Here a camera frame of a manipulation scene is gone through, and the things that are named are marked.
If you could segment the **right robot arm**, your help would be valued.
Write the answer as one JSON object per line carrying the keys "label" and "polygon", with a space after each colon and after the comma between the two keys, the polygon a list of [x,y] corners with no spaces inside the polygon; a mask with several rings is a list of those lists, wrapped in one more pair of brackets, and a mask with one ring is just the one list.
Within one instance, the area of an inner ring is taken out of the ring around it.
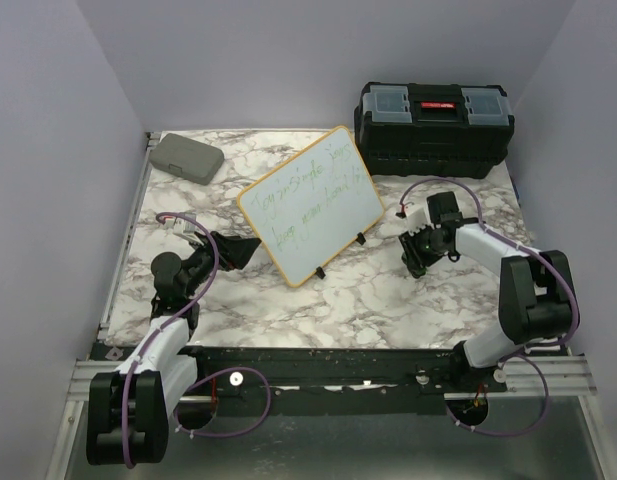
{"label": "right robot arm", "polygon": [[484,371],[536,344],[565,337],[579,325],[579,309],[569,262],[560,251],[539,251],[496,232],[480,217],[466,217],[456,196],[442,192],[427,206],[396,216],[407,222],[399,235],[402,262],[421,278],[446,258],[468,257],[499,278],[497,322],[453,348],[448,379],[468,392],[484,380]]}

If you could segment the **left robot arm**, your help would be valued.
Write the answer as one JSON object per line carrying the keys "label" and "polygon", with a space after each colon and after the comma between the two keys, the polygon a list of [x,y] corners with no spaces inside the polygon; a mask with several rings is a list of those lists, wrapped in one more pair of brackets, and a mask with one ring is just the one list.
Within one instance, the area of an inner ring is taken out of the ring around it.
{"label": "left robot arm", "polygon": [[169,418],[183,393],[202,393],[208,368],[182,349],[198,325],[199,299],[219,271],[242,270],[256,238],[193,234],[193,253],[157,255],[150,265],[155,295],[148,333],[115,370],[89,385],[86,457],[91,465],[158,463]]}

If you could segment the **yellow framed whiteboard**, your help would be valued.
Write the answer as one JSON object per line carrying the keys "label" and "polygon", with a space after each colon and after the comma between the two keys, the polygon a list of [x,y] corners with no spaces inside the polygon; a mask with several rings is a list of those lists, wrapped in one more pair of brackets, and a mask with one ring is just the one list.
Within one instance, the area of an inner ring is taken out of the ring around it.
{"label": "yellow framed whiteboard", "polygon": [[343,126],[246,187],[237,205],[293,288],[320,275],[385,214],[354,138]]}

